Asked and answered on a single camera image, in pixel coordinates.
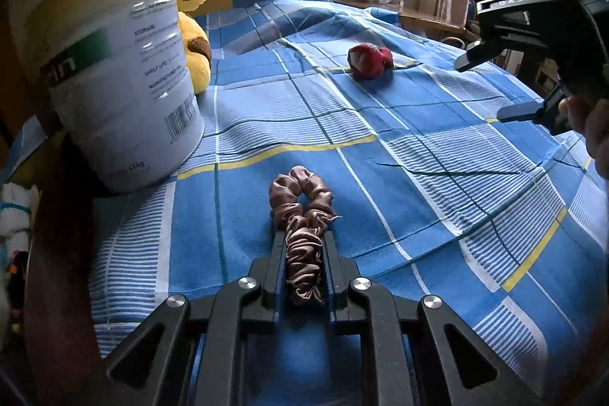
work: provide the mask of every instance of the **scrunchie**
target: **scrunchie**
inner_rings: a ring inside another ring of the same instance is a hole
[[[311,200],[305,213],[298,203],[301,193]],[[285,231],[286,282],[296,304],[324,302],[321,236],[337,217],[331,207],[333,196],[322,178],[303,166],[280,174],[270,185],[270,214],[275,227]]]

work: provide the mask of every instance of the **white metal can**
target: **white metal can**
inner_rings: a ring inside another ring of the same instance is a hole
[[[44,0],[29,71],[91,168],[124,192],[171,174],[203,135],[176,0]]]

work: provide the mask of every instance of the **metal screw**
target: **metal screw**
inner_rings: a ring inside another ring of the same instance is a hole
[[[434,295],[427,295],[422,299],[422,302],[425,306],[427,306],[427,308],[431,308],[432,310],[442,306],[442,300],[438,296]]]
[[[167,306],[171,308],[180,308],[184,303],[187,302],[187,299],[182,295],[171,295],[167,298]]]
[[[355,289],[358,289],[360,291],[365,291],[366,289],[370,289],[370,286],[372,286],[371,281],[365,277],[357,277],[357,278],[353,279],[352,284]]]
[[[242,277],[239,280],[239,287],[241,289],[252,289],[256,287],[256,284],[258,284],[258,281],[253,277]]]

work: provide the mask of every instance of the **bed sheet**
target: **bed sheet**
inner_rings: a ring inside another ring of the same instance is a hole
[[[102,355],[168,294],[245,275],[272,243],[270,182],[303,165],[334,192],[340,254],[396,295],[441,296],[551,395],[607,294],[607,194],[581,137],[499,123],[537,95],[492,64],[455,72],[462,51],[388,12],[273,0],[198,21],[213,52],[202,141],[162,184],[95,203]],[[394,71],[354,80],[363,42],[390,48]],[[359,403],[357,338],[319,316],[284,315],[249,356],[248,404]]]

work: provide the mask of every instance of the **striped fabric pattern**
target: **striped fabric pattern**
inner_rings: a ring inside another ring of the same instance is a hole
[[[604,181],[576,133],[496,120],[503,105],[538,100],[522,83],[490,63],[456,73],[460,50],[391,16],[273,0],[198,19],[214,51],[199,146],[161,184],[96,203],[102,355],[167,294],[214,294],[267,254],[270,182],[300,164],[334,192],[331,229],[363,275],[400,296],[439,295],[551,394],[605,304]],[[390,48],[395,69],[354,79],[346,55],[358,43]],[[272,349],[251,343],[248,404],[356,396],[357,341],[291,318]]]

